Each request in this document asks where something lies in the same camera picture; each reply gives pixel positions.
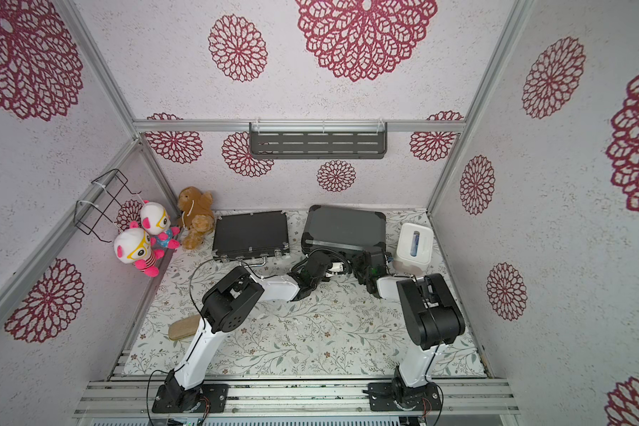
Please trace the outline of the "black textured poker case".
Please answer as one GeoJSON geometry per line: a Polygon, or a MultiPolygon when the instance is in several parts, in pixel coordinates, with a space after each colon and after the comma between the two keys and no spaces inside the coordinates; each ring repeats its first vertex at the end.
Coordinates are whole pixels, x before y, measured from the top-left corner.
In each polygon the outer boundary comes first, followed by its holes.
{"type": "Polygon", "coordinates": [[[211,253],[223,262],[289,255],[287,215],[267,211],[223,216],[216,221],[211,253]]]}

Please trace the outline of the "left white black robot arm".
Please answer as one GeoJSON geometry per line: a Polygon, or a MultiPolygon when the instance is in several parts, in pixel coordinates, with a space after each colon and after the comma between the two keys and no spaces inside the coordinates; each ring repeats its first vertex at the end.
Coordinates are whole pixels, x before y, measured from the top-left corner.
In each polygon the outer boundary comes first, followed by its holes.
{"type": "Polygon", "coordinates": [[[232,269],[203,296],[195,336],[183,360],[167,373],[149,412],[221,413],[228,387],[216,385],[211,391],[203,381],[226,335],[239,328],[259,302],[297,302],[310,296],[332,266],[328,254],[315,250],[284,275],[260,277],[246,264],[232,269]]]}

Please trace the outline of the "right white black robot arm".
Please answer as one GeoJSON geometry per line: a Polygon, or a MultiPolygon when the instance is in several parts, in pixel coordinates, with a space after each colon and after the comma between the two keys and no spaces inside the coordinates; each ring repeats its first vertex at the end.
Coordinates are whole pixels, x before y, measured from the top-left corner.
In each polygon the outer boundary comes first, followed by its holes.
{"type": "Polygon", "coordinates": [[[441,351],[466,330],[465,319],[444,277],[392,271],[386,252],[373,247],[351,261],[351,269],[367,291],[400,306],[411,341],[389,383],[370,383],[373,412],[441,411],[444,393],[430,375],[441,351]]]}

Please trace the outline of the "white tissue box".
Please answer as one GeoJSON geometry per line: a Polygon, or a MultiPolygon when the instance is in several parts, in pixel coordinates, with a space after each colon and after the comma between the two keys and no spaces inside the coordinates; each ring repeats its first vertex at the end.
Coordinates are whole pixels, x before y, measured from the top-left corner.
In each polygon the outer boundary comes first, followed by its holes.
{"type": "Polygon", "coordinates": [[[427,226],[404,223],[400,229],[393,265],[399,273],[421,276],[431,264],[434,232],[427,226]]]}

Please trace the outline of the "brown teddy bear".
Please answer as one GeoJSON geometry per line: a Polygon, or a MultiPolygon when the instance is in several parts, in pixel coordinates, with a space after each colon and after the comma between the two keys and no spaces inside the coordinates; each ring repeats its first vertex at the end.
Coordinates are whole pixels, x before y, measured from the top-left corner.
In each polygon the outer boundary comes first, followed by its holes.
{"type": "Polygon", "coordinates": [[[181,211],[180,223],[187,230],[182,246],[185,250],[196,250],[205,237],[215,230],[216,220],[211,210],[212,194],[190,186],[180,192],[177,200],[181,211]]]}

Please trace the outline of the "upper white pink plush doll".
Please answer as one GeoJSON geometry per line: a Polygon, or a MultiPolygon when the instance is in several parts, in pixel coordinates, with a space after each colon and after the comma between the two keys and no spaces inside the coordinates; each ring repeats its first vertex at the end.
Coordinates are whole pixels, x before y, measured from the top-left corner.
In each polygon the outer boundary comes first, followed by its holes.
{"type": "Polygon", "coordinates": [[[140,209],[140,220],[132,221],[130,229],[142,227],[149,235],[153,246],[175,250],[180,247],[178,241],[180,228],[173,226],[168,212],[158,202],[145,201],[140,209]]]}

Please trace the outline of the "white pink plush doll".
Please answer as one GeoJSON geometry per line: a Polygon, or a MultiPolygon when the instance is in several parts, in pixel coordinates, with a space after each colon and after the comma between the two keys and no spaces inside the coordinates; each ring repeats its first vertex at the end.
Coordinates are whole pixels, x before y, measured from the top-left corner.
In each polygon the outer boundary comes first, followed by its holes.
{"type": "Polygon", "coordinates": [[[140,209],[140,220],[132,221],[130,229],[142,227],[149,235],[153,246],[175,250],[180,247],[178,241],[180,228],[173,226],[168,212],[158,202],[145,201],[140,209]]]}
{"type": "Polygon", "coordinates": [[[164,250],[153,249],[154,238],[143,228],[129,228],[116,236],[113,245],[116,258],[124,264],[132,264],[145,275],[159,275],[157,261],[165,256],[164,250]]]}

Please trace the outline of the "lower white pink plush doll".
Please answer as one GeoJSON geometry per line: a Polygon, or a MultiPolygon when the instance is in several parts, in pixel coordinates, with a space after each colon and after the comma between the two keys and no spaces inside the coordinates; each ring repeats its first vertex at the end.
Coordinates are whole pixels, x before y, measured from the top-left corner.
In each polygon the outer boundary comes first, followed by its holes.
{"type": "Polygon", "coordinates": [[[116,258],[124,264],[132,264],[145,275],[159,275],[157,261],[165,256],[164,250],[153,249],[154,238],[143,228],[129,228],[116,236],[113,245],[116,258]]]}

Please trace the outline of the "grey wall shelf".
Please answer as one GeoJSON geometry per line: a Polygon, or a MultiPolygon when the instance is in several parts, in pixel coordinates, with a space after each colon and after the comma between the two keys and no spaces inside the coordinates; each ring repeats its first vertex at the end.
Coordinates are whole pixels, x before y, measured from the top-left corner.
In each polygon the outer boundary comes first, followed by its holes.
{"type": "Polygon", "coordinates": [[[388,150],[385,122],[365,126],[252,122],[248,129],[250,154],[256,160],[381,160],[388,150]]]}

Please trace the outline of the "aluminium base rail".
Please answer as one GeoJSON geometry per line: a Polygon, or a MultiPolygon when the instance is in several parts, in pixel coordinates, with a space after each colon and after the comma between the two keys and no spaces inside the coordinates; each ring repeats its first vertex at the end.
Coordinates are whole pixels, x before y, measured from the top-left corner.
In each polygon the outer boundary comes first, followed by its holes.
{"type": "MultiPolygon", "coordinates": [[[[159,388],[163,378],[144,381],[91,382],[74,409],[76,420],[138,418],[164,420],[155,404],[165,403],[159,388]]],[[[504,379],[437,379],[414,408],[400,409],[393,401],[390,378],[353,379],[234,379],[207,380],[203,401],[211,407],[208,419],[225,417],[306,417],[374,415],[519,415],[517,399],[504,379]]]]}

